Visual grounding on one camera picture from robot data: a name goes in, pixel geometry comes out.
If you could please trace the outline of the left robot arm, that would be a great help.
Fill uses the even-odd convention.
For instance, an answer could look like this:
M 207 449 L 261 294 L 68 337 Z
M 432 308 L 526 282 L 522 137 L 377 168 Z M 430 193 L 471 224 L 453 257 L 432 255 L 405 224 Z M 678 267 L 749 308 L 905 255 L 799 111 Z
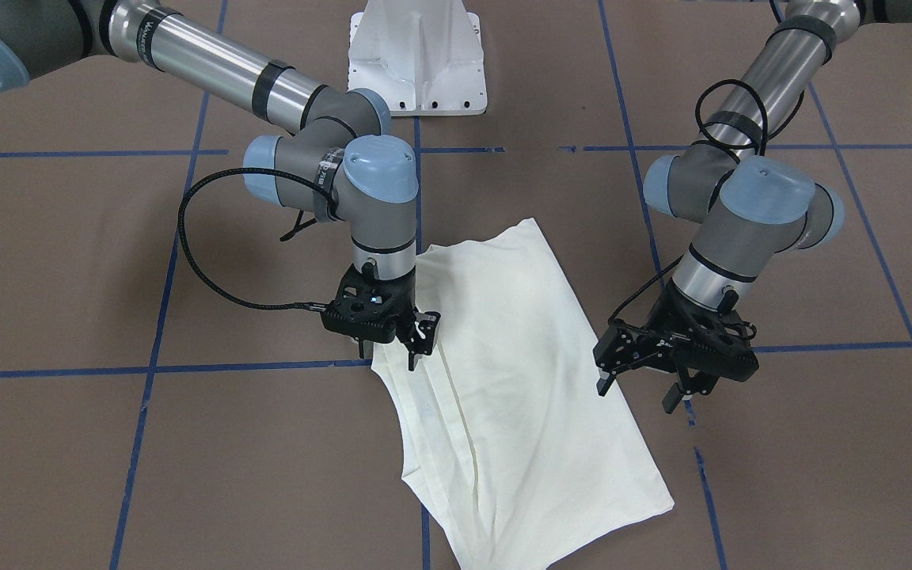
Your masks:
M 757 329 L 739 300 L 776 253 L 818 248 L 838 234 L 846 207 L 806 173 L 768 158 L 773 138 L 799 111 L 815 72 L 861 26 L 912 23 L 912 1 L 789 1 L 776 26 L 713 113 L 695 105 L 699 135 L 680 155 L 649 166 L 648 208 L 699 224 L 686 252 L 663 268 L 663 292 L 643 325 L 612 313 L 593 355 L 597 394 L 618 376 L 647 368 L 673 373 L 663 411 L 710 394 L 722 378 L 745 382 L 759 367 Z

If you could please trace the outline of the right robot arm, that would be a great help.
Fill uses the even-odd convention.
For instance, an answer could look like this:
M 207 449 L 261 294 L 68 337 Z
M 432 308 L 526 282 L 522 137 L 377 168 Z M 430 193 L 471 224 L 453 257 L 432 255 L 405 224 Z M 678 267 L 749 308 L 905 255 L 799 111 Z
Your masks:
M 250 109 L 101 51 L 0 93 L 0 380 L 166 371 L 175 210 Z

